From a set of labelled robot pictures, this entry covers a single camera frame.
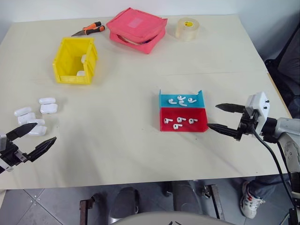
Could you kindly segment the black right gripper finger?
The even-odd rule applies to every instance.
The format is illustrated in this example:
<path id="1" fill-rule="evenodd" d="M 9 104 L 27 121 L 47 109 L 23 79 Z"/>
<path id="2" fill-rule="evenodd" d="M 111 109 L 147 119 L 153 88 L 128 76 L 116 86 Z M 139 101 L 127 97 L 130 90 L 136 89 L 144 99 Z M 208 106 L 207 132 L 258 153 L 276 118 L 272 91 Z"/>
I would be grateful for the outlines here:
<path id="1" fill-rule="evenodd" d="M 230 104 L 230 103 L 218 104 L 215 107 L 230 113 L 244 113 L 245 110 L 245 106 L 243 105 Z"/>
<path id="2" fill-rule="evenodd" d="M 230 137 L 233 137 L 235 138 L 238 131 L 236 129 L 232 129 L 232 128 L 229 128 L 225 125 L 221 125 L 221 124 L 217 124 L 217 123 L 208 123 L 207 126 L 220 133 L 220 134 L 223 134 L 223 135 L 226 135 L 226 136 L 230 136 Z"/>

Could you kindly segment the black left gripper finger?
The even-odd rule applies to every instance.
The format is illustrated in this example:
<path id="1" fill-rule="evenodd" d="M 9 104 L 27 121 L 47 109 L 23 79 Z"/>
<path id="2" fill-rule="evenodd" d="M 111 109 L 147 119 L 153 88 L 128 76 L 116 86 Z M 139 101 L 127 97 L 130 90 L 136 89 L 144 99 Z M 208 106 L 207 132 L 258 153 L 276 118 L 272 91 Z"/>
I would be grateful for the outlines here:
<path id="1" fill-rule="evenodd" d="M 54 145 L 56 139 L 57 137 L 53 137 L 40 143 L 31 153 L 27 155 L 27 160 L 34 162 L 36 159 L 41 157 Z"/>
<path id="2" fill-rule="evenodd" d="M 16 138 L 21 138 L 24 135 L 28 134 L 36 125 L 37 125 L 37 123 L 23 124 L 23 125 L 15 128 L 14 130 L 8 132 L 6 134 L 6 137 L 10 141 L 15 140 Z"/>

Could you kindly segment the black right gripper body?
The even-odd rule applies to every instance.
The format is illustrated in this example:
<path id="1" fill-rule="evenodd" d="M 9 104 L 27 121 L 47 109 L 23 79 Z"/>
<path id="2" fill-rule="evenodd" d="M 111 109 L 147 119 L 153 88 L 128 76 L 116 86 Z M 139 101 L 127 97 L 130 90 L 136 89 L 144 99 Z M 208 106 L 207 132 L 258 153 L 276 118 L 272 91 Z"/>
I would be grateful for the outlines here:
<path id="1" fill-rule="evenodd" d="M 250 114 L 248 114 L 248 112 L 244 110 L 237 128 L 237 134 L 234 137 L 236 141 L 240 141 L 242 135 L 249 135 L 254 133 L 252 131 L 252 127 L 257 127 L 258 116 L 258 110 L 253 110 Z"/>

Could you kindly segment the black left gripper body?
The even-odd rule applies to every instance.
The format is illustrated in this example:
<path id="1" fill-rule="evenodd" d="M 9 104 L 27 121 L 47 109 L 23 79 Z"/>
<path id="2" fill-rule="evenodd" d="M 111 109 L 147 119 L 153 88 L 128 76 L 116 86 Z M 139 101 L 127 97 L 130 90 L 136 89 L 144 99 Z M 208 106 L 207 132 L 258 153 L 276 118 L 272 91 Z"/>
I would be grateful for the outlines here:
<path id="1" fill-rule="evenodd" d="M 6 148 L 0 152 L 0 166 L 13 167 L 27 161 L 24 153 L 12 141 L 6 141 Z"/>

